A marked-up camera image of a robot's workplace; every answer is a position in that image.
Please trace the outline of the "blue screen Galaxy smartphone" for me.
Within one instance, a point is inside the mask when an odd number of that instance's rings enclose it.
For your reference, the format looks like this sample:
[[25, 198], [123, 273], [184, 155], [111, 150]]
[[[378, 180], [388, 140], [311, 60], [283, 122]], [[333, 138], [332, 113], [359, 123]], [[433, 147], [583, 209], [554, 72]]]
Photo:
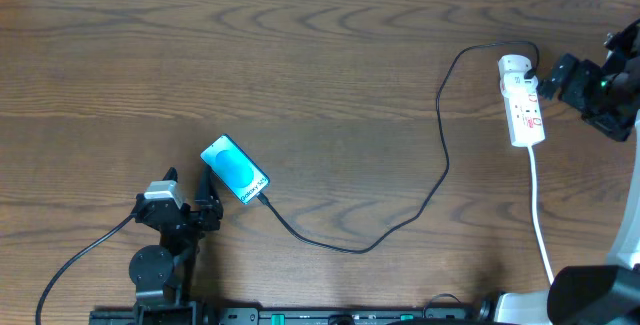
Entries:
[[216, 139], [200, 157], [243, 204], [248, 204], [270, 184], [269, 177], [227, 134]]

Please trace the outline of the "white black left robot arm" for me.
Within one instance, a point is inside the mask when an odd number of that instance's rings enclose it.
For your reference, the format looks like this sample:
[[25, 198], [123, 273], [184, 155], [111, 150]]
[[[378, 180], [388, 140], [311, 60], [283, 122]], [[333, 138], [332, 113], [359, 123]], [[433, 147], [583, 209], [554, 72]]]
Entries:
[[223, 207], [206, 165], [195, 193], [196, 209], [182, 195], [175, 168], [136, 196], [133, 219], [160, 234], [157, 245], [140, 249], [129, 264], [136, 287], [136, 324], [217, 324], [214, 307], [191, 298], [199, 241], [220, 229]]

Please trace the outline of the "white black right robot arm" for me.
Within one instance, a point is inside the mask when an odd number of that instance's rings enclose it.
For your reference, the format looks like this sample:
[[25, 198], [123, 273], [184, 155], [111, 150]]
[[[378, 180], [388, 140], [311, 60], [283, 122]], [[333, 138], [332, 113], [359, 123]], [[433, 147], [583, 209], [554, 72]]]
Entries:
[[[632, 22], [604, 43], [598, 65], [571, 54], [560, 57], [543, 79], [520, 55], [499, 62], [502, 93], [513, 146], [531, 150], [545, 138], [538, 101], [557, 98], [586, 124], [611, 140], [639, 133], [639, 24]], [[636, 324], [639, 321], [639, 175], [631, 178], [623, 219], [602, 265], [548, 270], [549, 287], [502, 293], [485, 302], [482, 317], [497, 324]]]

